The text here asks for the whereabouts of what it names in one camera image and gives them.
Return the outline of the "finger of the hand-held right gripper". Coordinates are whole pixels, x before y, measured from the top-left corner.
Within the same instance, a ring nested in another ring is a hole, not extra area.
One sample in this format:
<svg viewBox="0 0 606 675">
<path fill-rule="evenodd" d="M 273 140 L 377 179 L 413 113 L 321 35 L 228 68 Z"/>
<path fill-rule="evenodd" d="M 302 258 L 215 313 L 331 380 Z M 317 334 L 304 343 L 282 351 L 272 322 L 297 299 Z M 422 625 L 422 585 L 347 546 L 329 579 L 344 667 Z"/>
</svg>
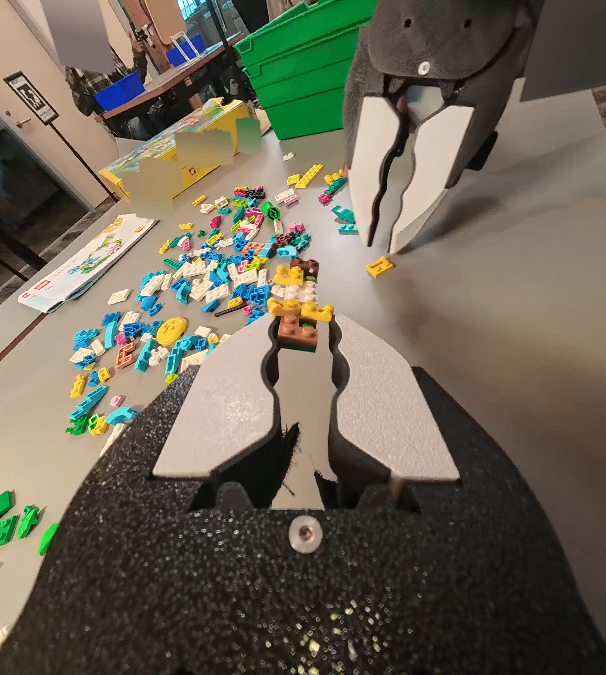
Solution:
<svg viewBox="0 0 606 675">
<path fill-rule="evenodd" d="M 409 120 L 385 97 L 366 96 L 359 110 L 349 191 L 359 238 L 372 246 L 393 159 L 403 151 Z"/>
<path fill-rule="evenodd" d="M 448 106 L 417 129 L 413 149 L 414 174 L 401 195 L 401 210 L 391 229 L 389 254 L 404 249 L 448 192 L 453 171 L 474 107 Z"/>
</svg>

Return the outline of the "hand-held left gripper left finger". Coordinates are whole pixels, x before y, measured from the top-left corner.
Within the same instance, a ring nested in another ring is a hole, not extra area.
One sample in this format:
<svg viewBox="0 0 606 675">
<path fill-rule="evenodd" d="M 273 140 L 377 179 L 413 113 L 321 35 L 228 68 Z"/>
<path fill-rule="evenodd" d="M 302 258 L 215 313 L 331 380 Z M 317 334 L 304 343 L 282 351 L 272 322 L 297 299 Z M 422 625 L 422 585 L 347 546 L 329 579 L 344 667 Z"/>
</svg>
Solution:
<svg viewBox="0 0 606 675">
<path fill-rule="evenodd" d="M 153 468 L 158 478 L 218 476 L 281 429 L 268 379 L 276 358 L 274 317 L 261 316 L 207 355 Z"/>
</svg>

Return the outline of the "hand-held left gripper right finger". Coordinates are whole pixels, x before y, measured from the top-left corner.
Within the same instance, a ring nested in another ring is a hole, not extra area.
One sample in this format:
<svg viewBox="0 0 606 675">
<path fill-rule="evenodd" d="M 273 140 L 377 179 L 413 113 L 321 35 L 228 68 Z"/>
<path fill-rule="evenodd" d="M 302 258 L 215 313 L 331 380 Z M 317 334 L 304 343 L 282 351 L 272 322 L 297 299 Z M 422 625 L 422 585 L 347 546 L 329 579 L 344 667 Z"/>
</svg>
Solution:
<svg viewBox="0 0 606 675">
<path fill-rule="evenodd" d="M 459 470 L 412 368 L 347 315 L 329 325 L 328 453 L 341 483 L 456 482 Z"/>
</svg>

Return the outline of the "assembled toy brick model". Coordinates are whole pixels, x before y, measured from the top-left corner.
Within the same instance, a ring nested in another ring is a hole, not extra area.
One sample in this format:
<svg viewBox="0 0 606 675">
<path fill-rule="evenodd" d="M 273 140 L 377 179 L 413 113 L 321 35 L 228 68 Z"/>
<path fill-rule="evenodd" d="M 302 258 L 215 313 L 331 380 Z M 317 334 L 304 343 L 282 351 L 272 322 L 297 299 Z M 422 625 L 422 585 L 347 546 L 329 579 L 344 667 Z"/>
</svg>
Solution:
<svg viewBox="0 0 606 675">
<path fill-rule="evenodd" d="M 318 324 L 328 324 L 334 316 L 333 306 L 318 302 L 318 271 L 316 260 L 300 257 L 277 266 L 266 307 L 279 320 L 276 341 L 284 348 L 314 352 Z"/>
</svg>

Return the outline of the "grey desk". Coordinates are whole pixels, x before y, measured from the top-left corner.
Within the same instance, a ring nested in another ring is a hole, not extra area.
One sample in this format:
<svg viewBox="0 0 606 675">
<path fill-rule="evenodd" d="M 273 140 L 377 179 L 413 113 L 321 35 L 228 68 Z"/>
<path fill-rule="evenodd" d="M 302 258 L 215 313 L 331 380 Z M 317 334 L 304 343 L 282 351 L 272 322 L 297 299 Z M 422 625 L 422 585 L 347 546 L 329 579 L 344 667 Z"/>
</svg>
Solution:
<svg viewBox="0 0 606 675">
<path fill-rule="evenodd" d="M 582 596 L 606 639 L 606 132 L 589 92 L 529 103 L 515 86 L 498 143 L 465 174 L 395 268 L 371 278 L 386 250 L 409 151 L 392 165 L 374 246 L 337 232 L 318 203 L 324 181 L 299 193 L 285 221 L 312 234 L 319 298 L 423 367 L 524 474 L 560 536 Z M 46 316 L 0 363 L 0 493 L 20 512 L 44 509 L 38 531 L 0 548 L 0 630 L 36 580 L 37 545 L 99 458 L 108 435 L 64 432 L 75 409 L 75 332 L 98 327 L 114 291 L 163 268 L 177 222 L 204 227 L 191 201 L 259 180 L 268 195 L 314 163 L 339 169 L 339 131 L 279 143 L 218 169 L 81 298 Z"/>
</svg>

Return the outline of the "green plastic bin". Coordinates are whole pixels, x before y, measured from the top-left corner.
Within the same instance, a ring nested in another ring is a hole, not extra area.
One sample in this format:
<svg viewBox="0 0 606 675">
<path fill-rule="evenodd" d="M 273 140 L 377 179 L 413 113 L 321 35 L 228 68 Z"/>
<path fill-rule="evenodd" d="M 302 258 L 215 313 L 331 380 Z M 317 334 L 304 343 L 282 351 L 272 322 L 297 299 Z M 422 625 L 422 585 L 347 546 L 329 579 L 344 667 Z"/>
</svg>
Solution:
<svg viewBox="0 0 606 675">
<path fill-rule="evenodd" d="M 315 70 L 298 73 L 271 84 L 251 84 L 264 108 L 288 104 L 334 89 L 344 89 L 347 80 L 345 70 Z"/>
<path fill-rule="evenodd" d="M 343 127 L 341 89 L 272 105 L 266 105 L 261 99 L 260 104 L 280 141 L 341 130 Z"/>
<path fill-rule="evenodd" d="M 247 67 L 304 49 L 338 32 L 369 21 L 376 1 L 305 1 L 238 42 L 235 49 Z"/>
<path fill-rule="evenodd" d="M 283 85 L 288 80 L 318 77 L 343 77 L 347 73 L 351 63 L 353 52 L 321 54 L 312 53 L 306 55 L 302 52 L 285 55 L 284 57 L 270 60 L 266 63 L 245 67 L 244 72 L 248 76 L 251 85 L 256 90 L 270 86 Z"/>
</svg>

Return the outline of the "yellow round toy disc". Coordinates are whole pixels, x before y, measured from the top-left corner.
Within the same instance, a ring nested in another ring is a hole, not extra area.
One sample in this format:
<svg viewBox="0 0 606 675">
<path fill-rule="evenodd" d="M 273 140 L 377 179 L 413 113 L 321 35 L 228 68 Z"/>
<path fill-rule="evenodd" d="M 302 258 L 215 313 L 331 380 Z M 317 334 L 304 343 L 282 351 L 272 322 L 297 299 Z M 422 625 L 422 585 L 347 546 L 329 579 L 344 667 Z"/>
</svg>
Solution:
<svg viewBox="0 0 606 675">
<path fill-rule="evenodd" d="M 155 340 L 160 346 L 168 346 L 181 338 L 187 330 L 187 319 L 176 316 L 164 321 L 155 334 Z"/>
</svg>

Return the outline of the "pile of colourful toy bricks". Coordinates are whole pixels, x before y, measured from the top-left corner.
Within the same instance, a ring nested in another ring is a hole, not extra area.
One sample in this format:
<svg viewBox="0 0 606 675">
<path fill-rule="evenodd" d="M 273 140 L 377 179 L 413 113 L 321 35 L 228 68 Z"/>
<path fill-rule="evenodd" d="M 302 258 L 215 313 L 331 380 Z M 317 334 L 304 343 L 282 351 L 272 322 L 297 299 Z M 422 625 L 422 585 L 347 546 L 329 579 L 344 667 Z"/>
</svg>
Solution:
<svg viewBox="0 0 606 675">
<path fill-rule="evenodd" d="M 180 309 L 197 306 L 209 319 L 239 312 L 249 326 L 270 315 L 266 301 L 277 266 L 300 257 L 311 236 L 301 223 L 289 224 L 285 232 L 279 209 L 268 201 L 259 204 L 264 198 L 259 185 L 253 190 L 236 188 L 232 204 L 226 197 L 215 203 L 206 203 L 205 197 L 196 199 L 193 204 L 200 205 L 202 213 L 215 211 L 211 230 L 197 232 L 206 240 L 193 247 L 193 224 L 180 224 L 180 236 L 167 240 L 160 249 L 161 255 L 176 249 L 179 258 L 165 258 L 165 270 L 141 278 L 135 297 L 140 306 L 125 313 L 106 313 L 100 327 L 75 333 L 70 361 L 79 374 L 70 397 L 79 402 L 68 417 L 66 433 L 101 435 L 111 430 L 113 441 L 137 415 L 123 404 L 126 396 L 109 392 L 115 371 L 133 367 L 144 374 L 164 364 L 165 383 L 170 385 L 190 367 L 200 366 L 229 338 L 208 326 L 191 330 L 187 320 L 181 338 L 160 346 L 155 340 L 158 328 L 176 317 L 158 318 L 171 293 Z"/>
</svg>

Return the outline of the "yellow toy set box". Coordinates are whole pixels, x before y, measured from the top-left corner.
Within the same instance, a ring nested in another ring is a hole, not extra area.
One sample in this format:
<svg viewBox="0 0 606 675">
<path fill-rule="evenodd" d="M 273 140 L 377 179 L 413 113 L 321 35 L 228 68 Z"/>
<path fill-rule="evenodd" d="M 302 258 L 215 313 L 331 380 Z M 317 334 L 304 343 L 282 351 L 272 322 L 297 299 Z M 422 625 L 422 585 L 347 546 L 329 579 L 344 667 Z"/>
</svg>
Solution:
<svg viewBox="0 0 606 675">
<path fill-rule="evenodd" d="M 211 98 L 200 109 L 184 116 L 178 122 L 157 133 L 151 139 L 141 142 L 121 158 L 99 170 L 98 175 L 119 198 L 129 202 L 129 193 L 122 184 L 122 174 L 136 172 L 140 160 L 169 159 L 178 162 L 174 135 L 180 133 L 203 134 L 209 131 L 229 133 L 232 139 L 234 154 L 238 152 L 237 120 L 251 117 L 247 104 L 233 101 L 221 105 L 218 98 Z"/>
</svg>

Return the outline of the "instruction booklet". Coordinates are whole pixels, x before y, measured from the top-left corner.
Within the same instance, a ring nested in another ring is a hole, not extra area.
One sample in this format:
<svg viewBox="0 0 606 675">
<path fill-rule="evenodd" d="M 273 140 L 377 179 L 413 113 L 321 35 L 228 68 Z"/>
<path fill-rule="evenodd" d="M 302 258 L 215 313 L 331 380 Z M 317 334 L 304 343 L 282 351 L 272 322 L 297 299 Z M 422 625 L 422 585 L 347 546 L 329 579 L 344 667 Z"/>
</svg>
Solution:
<svg viewBox="0 0 606 675">
<path fill-rule="evenodd" d="M 18 296 L 18 303 L 51 313 L 88 290 L 155 224 L 135 214 L 119 215 L 63 265 Z"/>
</svg>

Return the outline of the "wooden table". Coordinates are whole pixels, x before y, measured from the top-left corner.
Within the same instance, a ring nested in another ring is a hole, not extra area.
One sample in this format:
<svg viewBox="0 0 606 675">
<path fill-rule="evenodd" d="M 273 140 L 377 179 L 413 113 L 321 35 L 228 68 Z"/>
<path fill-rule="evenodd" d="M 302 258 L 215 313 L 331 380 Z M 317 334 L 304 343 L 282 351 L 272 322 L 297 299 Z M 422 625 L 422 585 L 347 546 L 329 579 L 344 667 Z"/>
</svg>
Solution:
<svg viewBox="0 0 606 675">
<path fill-rule="evenodd" d="M 192 96 L 209 84 L 218 89 L 221 76 L 231 67 L 229 56 L 234 55 L 234 52 L 227 53 L 222 43 L 208 47 L 204 55 L 164 72 L 157 83 L 146 85 L 142 94 L 111 111 L 96 115 L 95 120 L 115 131 L 120 130 L 126 121 L 138 118 L 146 133 L 152 136 L 154 125 L 147 112 L 153 101 L 173 92 L 184 104 L 185 114 L 188 114 Z"/>
</svg>

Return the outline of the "blue plastic bin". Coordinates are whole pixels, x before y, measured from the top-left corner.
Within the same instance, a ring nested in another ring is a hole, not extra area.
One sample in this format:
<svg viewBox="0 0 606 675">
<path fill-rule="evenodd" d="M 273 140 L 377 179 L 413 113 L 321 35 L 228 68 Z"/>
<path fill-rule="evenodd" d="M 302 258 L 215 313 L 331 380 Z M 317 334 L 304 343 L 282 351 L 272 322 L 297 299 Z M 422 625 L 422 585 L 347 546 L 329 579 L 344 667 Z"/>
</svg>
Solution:
<svg viewBox="0 0 606 675">
<path fill-rule="evenodd" d="M 145 92 L 146 89 L 139 73 L 134 71 L 109 87 L 96 92 L 94 98 L 105 111 L 112 111 Z"/>
<path fill-rule="evenodd" d="M 173 47 L 166 52 L 168 62 L 175 67 L 191 63 L 206 54 L 206 45 L 200 33 L 188 37 L 179 32 L 172 36 Z"/>
</svg>

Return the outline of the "black and white sign stand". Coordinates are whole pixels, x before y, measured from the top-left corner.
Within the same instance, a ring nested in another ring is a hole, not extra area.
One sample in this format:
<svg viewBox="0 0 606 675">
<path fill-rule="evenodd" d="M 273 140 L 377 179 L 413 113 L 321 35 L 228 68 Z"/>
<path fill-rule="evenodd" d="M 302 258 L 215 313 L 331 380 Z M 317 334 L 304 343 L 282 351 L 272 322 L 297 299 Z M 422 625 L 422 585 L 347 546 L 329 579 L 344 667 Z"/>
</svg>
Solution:
<svg viewBox="0 0 606 675">
<path fill-rule="evenodd" d="M 103 188 L 108 196 L 112 198 L 115 202 L 119 198 L 113 193 L 112 190 L 106 185 L 105 182 L 95 173 L 95 171 L 90 168 L 85 159 L 76 151 L 76 149 L 71 145 L 71 143 L 63 136 L 63 134 L 55 127 L 54 122 L 59 119 L 59 113 L 54 109 L 54 107 L 46 100 L 46 98 L 40 93 L 40 91 L 30 82 L 28 77 L 21 71 L 12 73 L 7 77 L 3 78 L 3 81 L 8 85 L 8 87 L 16 94 L 17 97 L 33 112 L 33 114 L 38 118 L 40 122 L 45 127 L 49 127 L 54 131 L 58 138 L 66 145 L 66 147 L 71 151 L 73 156 L 87 169 L 88 173 L 97 181 L 101 188 Z"/>
</svg>

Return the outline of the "wooden frame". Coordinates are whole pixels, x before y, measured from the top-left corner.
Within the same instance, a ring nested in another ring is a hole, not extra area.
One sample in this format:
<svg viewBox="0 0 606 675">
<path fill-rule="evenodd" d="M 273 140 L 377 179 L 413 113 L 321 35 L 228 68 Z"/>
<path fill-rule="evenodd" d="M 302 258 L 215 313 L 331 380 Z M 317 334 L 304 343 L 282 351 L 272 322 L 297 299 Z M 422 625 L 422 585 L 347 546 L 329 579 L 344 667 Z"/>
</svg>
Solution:
<svg viewBox="0 0 606 675">
<path fill-rule="evenodd" d="M 147 2 L 120 1 L 120 4 L 132 33 L 145 42 L 150 60 L 161 72 L 169 69 L 171 64 L 166 56 L 169 46 L 165 45 L 160 38 Z"/>
</svg>

